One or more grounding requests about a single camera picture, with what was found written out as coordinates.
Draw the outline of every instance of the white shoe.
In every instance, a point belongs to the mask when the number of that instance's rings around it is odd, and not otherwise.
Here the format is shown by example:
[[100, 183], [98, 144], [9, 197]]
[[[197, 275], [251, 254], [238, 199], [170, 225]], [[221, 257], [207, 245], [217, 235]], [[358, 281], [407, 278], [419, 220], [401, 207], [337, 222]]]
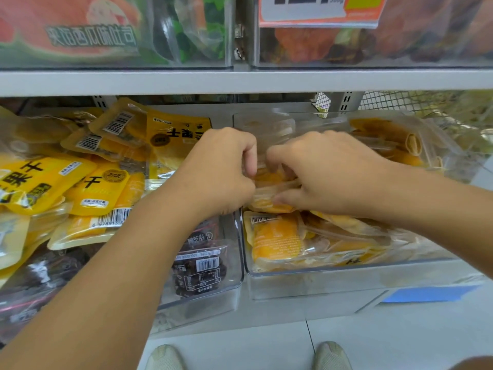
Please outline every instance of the white shoe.
[[161, 345], [149, 356], [145, 370], [186, 370], [186, 367], [175, 348], [171, 345]]
[[311, 368], [312, 370], [353, 370], [348, 356], [334, 341], [325, 341], [318, 346]]

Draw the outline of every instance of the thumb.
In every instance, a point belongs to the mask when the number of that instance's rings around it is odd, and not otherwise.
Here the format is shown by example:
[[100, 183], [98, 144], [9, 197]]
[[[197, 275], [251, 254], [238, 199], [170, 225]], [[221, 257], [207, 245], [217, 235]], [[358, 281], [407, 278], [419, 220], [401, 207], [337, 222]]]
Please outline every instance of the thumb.
[[301, 210], [307, 209], [307, 201], [308, 199], [303, 188], [288, 189], [280, 192], [272, 200], [274, 204], [287, 204]]

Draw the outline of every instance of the price tag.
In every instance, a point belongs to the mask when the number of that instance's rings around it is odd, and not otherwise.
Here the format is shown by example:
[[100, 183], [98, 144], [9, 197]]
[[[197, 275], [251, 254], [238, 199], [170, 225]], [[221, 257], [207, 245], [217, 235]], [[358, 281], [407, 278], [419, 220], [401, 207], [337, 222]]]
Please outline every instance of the price tag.
[[376, 28], [386, 0], [259, 0], [260, 27]]

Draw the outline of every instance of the shelf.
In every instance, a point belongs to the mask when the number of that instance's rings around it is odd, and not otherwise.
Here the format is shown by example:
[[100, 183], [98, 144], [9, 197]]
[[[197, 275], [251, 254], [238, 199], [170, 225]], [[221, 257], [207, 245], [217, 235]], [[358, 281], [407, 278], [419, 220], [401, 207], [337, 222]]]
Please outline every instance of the shelf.
[[493, 69], [0, 71], [0, 97], [491, 89]]

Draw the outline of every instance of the floor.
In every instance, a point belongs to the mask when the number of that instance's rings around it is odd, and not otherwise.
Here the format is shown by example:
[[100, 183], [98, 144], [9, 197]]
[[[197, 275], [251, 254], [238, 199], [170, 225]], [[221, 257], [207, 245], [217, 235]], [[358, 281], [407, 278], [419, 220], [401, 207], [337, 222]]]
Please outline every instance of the floor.
[[153, 338], [138, 370], [162, 344], [178, 348], [188, 370], [309, 369], [325, 340], [345, 349], [354, 370], [447, 370], [493, 355], [493, 282], [457, 302], [386, 304], [346, 317]]

